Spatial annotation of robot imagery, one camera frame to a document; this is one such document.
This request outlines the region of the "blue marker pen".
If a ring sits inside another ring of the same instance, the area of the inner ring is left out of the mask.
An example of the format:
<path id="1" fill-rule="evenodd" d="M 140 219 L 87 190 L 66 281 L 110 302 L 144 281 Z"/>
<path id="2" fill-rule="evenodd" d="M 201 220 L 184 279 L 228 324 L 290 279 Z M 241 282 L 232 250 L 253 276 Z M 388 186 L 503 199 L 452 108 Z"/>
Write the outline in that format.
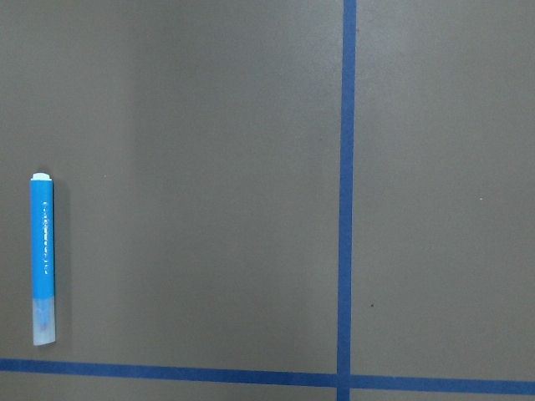
<path id="1" fill-rule="evenodd" d="M 54 182 L 36 172 L 30 179 L 30 230 L 33 307 L 33 345 L 54 343 Z"/>

